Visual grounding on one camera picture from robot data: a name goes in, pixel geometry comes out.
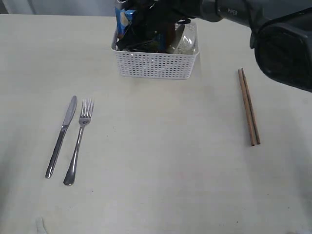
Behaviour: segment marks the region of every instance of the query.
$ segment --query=white basket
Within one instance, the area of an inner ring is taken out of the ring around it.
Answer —
[[[199,54],[197,25],[195,22],[186,24],[196,33],[195,54],[161,54],[118,51],[116,47],[117,31],[115,32],[112,50],[114,51],[119,73],[127,77],[187,79],[192,73],[196,56]]]

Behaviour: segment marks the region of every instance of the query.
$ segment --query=fork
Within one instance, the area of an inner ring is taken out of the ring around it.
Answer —
[[[68,171],[66,173],[66,176],[63,182],[65,185],[72,185],[75,182],[78,152],[79,152],[79,147],[80,147],[80,143],[82,139],[82,134],[83,134],[84,127],[88,125],[91,121],[93,106],[94,106],[94,102],[91,99],[88,99],[88,100],[84,99],[82,101],[82,108],[81,108],[81,113],[80,113],[80,118],[79,118],[80,129],[79,129],[78,139],[76,142],[72,160],[70,162]]]

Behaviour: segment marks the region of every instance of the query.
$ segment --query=knife handle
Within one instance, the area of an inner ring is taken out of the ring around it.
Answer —
[[[61,148],[63,140],[64,140],[66,130],[67,130],[67,128],[62,128],[60,130],[58,140],[57,140],[57,143],[55,145],[54,151],[52,153],[47,172],[45,173],[46,178],[51,178],[51,176],[53,174],[53,171],[54,171],[54,168],[55,168],[55,165],[57,163],[58,156],[59,156],[59,151],[60,151],[60,148]]]

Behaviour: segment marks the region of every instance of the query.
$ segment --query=brown chopstick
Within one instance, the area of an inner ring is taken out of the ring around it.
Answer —
[[[249,107],[246,86],[245,86],[242,70],[238,70],[238,77],[239,77],[240,87],[242,89],[242,95],[243,95],[243,100],[244,100],[244,105],[245,105],[247,125],[248,125],[248,130],[249,130],[249,135],[250,135],[250,142],[251,142],[251,145],[254,146],[255,138],[254,138],[253,124],[252,124],[252,115],[251,115],[251,111]]]
[[[248,84],[247,84],[247,81],[246,81],[246,76],[245,76],[245,72],[244,72],[243,68],[242,68],[242,75],[243,75],[243,79],[244,79],[244,83],[245,83],[245,87],[246,87],[246,93],[247,93],[247,98],[248,98],[248,102],[249,102],[250,112],[252,114],[255,138],[257,140],[257,144],[260,145],[261,141],[260,141],[259,131],[258,131],[258,127],[257,127],[257,122],[256,122],[255,116],[254,116],[253,103],[252,103],[252,100],[250,98],[249,88],[248,88]]]

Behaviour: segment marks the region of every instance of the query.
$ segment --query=butter knife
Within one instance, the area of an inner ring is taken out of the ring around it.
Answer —
[[[77,107],[77,97],[73,96],[72,101],[70,102],[69,107],[67,109],[67,113],[66,113],[62,128],[60,130],[57,143],[55,145],[55,148],[54,148],[54,151],[52,153],[52,157],[51,157],[47,172],[45,174],[46,178],[51,178],[51,176],[53,174],[55,164],[56,164],[58,156],[59,156],[59,151],[60,151],[60,148],[61,148],[63,140],[64,140],[65,133],[68,129],[70,122],[73,119],[74,113],[76,111],[76,107]]]

